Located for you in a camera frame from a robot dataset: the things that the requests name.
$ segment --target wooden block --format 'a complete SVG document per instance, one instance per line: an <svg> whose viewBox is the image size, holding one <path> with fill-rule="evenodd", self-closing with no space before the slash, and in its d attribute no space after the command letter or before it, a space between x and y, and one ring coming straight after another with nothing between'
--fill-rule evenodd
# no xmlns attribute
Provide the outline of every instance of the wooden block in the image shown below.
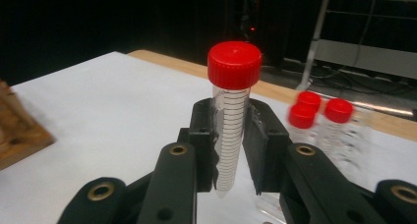
<svg viewBox="0 0 417 224"><path fill-rule="evenodd" d="M18 100L14 93L12 97L14 101ZM17 110L11 107L0 97L0 170L53 144L52 135L28 113L29 121L22 118L22 112L17 114Z"/></svg>

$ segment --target clear plastic tube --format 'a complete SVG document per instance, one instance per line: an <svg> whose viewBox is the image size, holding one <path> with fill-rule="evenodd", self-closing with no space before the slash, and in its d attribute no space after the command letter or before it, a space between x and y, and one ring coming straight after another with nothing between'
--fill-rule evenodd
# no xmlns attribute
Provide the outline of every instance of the clear plastic tube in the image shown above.
<svg viewBox="0 0 417 224"><path fill-rule="evenodd" d="M351 182L363 184L368 177L363 168L368 167L369 111L356 108L352 118L343 129L339 144L332 158L334 165Z"/></svg>
<svg viewBox="0 0 417 224"><path fill-rule="evenodd" d="M273 217L277 223L285 224L284 213L279 204L280 193L262 193L258 196L256 206L260 212Z"/></svg>
<svg viewBox="0 0 417 224"><path fill-rule="evenodd" d="M216 189L220 197L234 184L249 94L249 88L231 90L213 86L213 119L217 133L214 149L219 156Z"/></svg>
<svg viewBox="0 0 417 224"><path fill-rule="evenodd" d="M330 159L343 135L343 128L349 122L353 112L350 102L333 98L328 101L325 108L325 117L320 124L316 146L320 148Z"/></svg>
<svg viewBox="0 0 417 224"><path fill-rule="evenodd" d="M214 149L219 158L214 185L220 197L234 184L250 88L259 79L261 63L261 51L243 41L218 43L208 52L217 133Z"/></svg>
<svg viewBox="0 0 417 224"><path fill-rule="evenodd" d="M293 143L311 143L311 128L315 123L316 112L316 109L305 104L297 103L290 107L287 130Z"/></svg>

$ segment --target black plastic part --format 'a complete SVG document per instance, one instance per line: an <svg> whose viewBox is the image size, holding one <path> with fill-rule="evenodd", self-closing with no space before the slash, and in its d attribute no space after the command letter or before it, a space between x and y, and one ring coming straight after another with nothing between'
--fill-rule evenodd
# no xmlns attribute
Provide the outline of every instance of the black plastic part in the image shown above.
<svg viewBox="0 0 417 224"><path fill-rule="evenodd" d="M366 190L365 188L358 186L354 183L352 183L353 186L355 186L355 189L362 195L362 197L370 203L372 206L375 206L374 204L374 193Z"/></svg>
<svg viewBox="0 0 417 224"><path fill-rule="evenodd" d="M138 224L196 223L196 154L184 142L165 146L153 171Z"/></svg>
<svg viewBox="0 0 417 224"><path fill-rule="evenodd" d="M304 143L290 145L284 165L290 186L295 186L309 211L308 223L386 223L318 148Z"/></svg>
<svg viewBox="0 0 417 224"><path fill-rule="evenodd" d="M194 104L190 128L181 129L178 141L190 143L196 151L197 191L209 192L212 187L213 171L218 161L214 152L211 98Z"/></svg>
<svg viewBox="0 0 417 224"><path fill-rule="evenodd" d="M144 204L144 198L147 194L151 177L152 173L149 173L126 187L126 194L121 203L121 208L113 223L136 223L141 213L142 205Z"/></svg>
<svg viewBox="0 0 417 224"><path fill-rule="evenodd" d="M107 192L111 193L102 200L91 200L89 193L100 197ZM123 196L126 192L125 184L115 178L99 178L84 185L67 205L59 219L59 224L110 224L115 220Z"/></svg>
<svg viewBox="0 0 417 224"><path fill-rule="evenodd" d="M286 224L309 223L309 212L299 201L296 201L285 194L281 194L279 196L279 204L282 212L286 213Z"/></svg>
<svg viewBox="0 0 417 224"><path fill-rule="evenodd" d="M417 187L399 180L379 182L375 208L387 223L417 223Z"/></svg>
<svg viewBox="0 0 417 224"><path fill-rule="evenodd" d="M280 192L283 156L291 140L267 104L250 99L242 143L257 195Z"/></svg>

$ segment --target wooden edge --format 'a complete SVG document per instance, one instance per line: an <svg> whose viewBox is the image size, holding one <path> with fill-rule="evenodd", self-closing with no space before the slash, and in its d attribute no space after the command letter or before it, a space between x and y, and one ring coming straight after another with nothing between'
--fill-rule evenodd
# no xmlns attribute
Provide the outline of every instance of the wooden edge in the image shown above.
<svg viewBox="0 0 417 224"><path fill-rule="evenodd" d="M11 138L6 136L4 143L7 144L7 148L0 152L0 170L52 145L54 138L33 120L29 129L21 129Z"/></svg>
<svg viewBox="0 0 417 224"><path fill-rule="evenodd" d="M128 55L196 77L204 79L208 78L206 66L179 60L147 50L137 50L129 53ZM268 84L262 81L259 81L252 87L252 92L288 104L295 101L295 97L298 93L297 90L275 84ZM417 141L417 122L412 122L379 112L372 112L370 118L370 127L376 131L407 140Z"/></svg>

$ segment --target metal stand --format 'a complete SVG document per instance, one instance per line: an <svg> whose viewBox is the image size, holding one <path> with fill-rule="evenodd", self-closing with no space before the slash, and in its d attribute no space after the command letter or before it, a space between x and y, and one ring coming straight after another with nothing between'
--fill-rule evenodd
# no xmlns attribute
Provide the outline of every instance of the metal stand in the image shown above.
<svg viewBox="0 0 417 224"><path fill-rule="evenodd" d="M309 77L312 72L313 62L316 57L317 48L319 46L320 34L322 33L323 22L326 17L326 10L328 9L328 0L322 1L322 7L317 18L316 27L313 34L313 39L310 43L309 53L307 55L306 66L304 67L303 79L295 88L297 90L306 90L309 87Z"/></svg>

